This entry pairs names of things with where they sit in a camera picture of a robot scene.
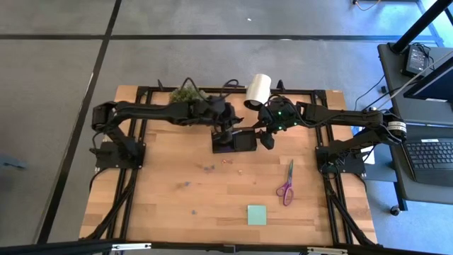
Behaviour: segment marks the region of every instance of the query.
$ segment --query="scissor blade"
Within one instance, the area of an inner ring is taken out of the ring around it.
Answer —
[[[289,173],[288,173],[288,182],[291,183],[292,181],[292,166],[294,165],[294,160],[291,159],[291,163],[289,163]]]

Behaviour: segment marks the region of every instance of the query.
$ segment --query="small debris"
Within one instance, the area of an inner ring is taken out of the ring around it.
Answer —
[[[215,169],[215,165],[205,166],[205,167],[203,167],[203,169],[205,170],[206,174],[208,174],[208,173],[211,173],[212,170]]]

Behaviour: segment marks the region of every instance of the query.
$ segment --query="scissors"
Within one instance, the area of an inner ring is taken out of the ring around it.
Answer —
[[[291,163],[289,163],[289,172],[288,172],[288,181],[283,184],[283,186],[279,187],[277,189],[277,196],[283,197],[283,205],[288,206],[292,198],[294,197],[294,191],[292,190],[292,165],[294,163],[294,160],[291,160]]]

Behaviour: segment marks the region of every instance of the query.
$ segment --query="laptop keyboard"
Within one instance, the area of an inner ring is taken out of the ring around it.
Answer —
[[[451,142],[407,141],[404,147],[414,169],[453,170],[453,139]]]

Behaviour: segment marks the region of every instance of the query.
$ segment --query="black desk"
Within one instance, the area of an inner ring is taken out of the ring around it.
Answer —
[[[451,48],[434,47],[430,55],[434,60],[437,60],[452,50]],[[400,73],[404,56],[392,53],[388,45],[379,45],[378,51],[389,90],[403,86],[410,79]],[[406,122],[451,123],[453,125],[453,111],[447,103],[408,99],[404,98],[403,92],[401,92],[392,99],[392,104],[395,113],[400,115]],[[449,128],[408,126],[409,138],[426,137],[426,134],[429,132],[433,132],[438,137],[453,137],[453,129]],[[415,182],[404,156],[403,148],[391,147],[390,152],[397,177],[397,182],[394,184],[400,210],[407,210],[405,200],[453,204],[453,187],[434,186]]]

